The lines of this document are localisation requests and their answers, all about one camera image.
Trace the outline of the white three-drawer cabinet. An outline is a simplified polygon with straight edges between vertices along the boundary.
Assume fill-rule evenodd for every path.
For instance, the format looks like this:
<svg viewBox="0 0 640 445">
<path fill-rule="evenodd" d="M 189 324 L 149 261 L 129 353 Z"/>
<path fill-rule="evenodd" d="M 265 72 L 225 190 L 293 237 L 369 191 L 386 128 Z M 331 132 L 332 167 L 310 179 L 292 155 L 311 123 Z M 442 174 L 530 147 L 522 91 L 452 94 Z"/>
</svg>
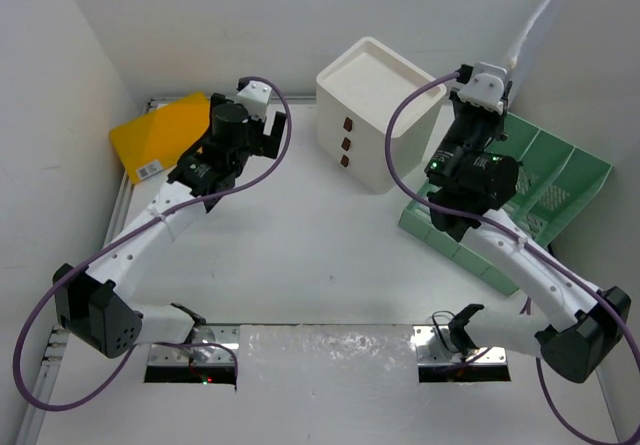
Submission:
<svg viewBox="0 0 640 445">
<path fill-rule="evenodd" d="M 392 114 L 434 77 L 381 42 L 363 37 L 316 77 L 316 137 L 319 147 L 371 192 L 394 182 L 385 159 Z M 395 122 L 391 155 L 404 177 L 422 161 L 448 90 L 441 84 L 414 99 Z"/>
</svg>

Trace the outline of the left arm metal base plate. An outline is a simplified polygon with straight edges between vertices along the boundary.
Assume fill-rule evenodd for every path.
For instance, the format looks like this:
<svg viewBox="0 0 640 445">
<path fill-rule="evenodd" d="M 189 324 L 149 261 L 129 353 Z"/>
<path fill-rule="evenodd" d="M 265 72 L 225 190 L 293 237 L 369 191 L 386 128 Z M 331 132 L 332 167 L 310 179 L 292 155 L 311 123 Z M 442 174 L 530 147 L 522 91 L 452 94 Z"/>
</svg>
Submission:
<svg viewBox="0 0 640 445">
<path fill-rule="evenodd" d="M 233 365 L 233 354 L 238 354 L 239 344 L 239 325 L 203 325 L 191 333 L 184 346 L 152 344 L 147 364 L 156 367 Z"/>
</svg>

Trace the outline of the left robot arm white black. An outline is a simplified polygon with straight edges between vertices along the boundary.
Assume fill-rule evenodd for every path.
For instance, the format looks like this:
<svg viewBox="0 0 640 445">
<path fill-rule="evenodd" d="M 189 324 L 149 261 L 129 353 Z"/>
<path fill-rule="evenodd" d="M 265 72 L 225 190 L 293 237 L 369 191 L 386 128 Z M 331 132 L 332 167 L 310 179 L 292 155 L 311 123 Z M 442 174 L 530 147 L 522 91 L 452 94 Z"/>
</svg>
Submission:
<svg viewBox="0 0 640 445">
<path fill-rule="evenodd" d="M 138 344 L 183 344 L 205 319 L 189 308 L 135 304 L 138 282 L 190 225 L 235 190 L 252 156 L 278 156 L 286 116 L 264 132 L 271 86 L 250 81 L 229 99 L 210 99 L 209 125 L 178 159 L 144 210 L 107 246 L 106 253 L 55 294 L 60 325 L 113 359 Z"/>
</svg>

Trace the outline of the clear document folder with paper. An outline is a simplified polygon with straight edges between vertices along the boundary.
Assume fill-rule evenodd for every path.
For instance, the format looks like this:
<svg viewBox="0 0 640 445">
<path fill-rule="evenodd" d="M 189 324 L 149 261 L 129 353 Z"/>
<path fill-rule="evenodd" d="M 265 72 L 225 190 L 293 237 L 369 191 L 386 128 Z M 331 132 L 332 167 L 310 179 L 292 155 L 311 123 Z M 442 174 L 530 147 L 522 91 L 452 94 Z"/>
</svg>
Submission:
<svg viewBox="0 0 640 445">
<path fill-rule="evenodd" d="M 549 31 L 564 0 L 542 0 L 507 49 L 504 66 L 511 73 L 523 70 L 525 61 Z"/>
</svg>

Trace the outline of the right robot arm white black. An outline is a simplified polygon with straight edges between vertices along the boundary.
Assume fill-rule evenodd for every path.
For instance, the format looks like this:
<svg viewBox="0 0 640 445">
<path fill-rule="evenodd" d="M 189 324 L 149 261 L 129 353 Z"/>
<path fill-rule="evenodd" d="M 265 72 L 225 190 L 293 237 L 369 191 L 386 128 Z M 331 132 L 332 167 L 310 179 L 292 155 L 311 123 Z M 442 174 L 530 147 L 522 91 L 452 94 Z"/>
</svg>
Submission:
<svg viewBox="0 0 640 445">
<path fill-rule="evenodd" d="M 486 146 L 503 135 L 506 116 L 452 93 L 454 120 L 425 172 L 435 191 L 427 205 L 433 226 L 485 254 L 541 309 L 543 321 L 521 316 L 500 322 L 471 304 L 448 324 L 448 345 L 463 356 L 500 346 L 542 359 L 557 374 L 583 383 L 627 331 L 630 297 L 603 290 L 563 266 L 503 210 L 516 194 L 519 162 Z"/>
</svg>

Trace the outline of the yellow plastic folder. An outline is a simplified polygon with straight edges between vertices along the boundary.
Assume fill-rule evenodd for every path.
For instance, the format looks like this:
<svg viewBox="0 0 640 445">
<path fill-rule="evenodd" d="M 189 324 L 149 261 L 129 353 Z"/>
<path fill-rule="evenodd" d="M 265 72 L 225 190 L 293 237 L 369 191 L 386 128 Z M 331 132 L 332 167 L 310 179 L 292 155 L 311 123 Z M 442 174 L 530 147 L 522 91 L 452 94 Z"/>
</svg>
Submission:
<svg viewBox="0 0 640 445">
<path fill-rule="evenodd" d="M 131 182 L 173 167 L 207 130 L 209 107 L 198 92 L 112 129 L 109 139 Z"/>
</svg>

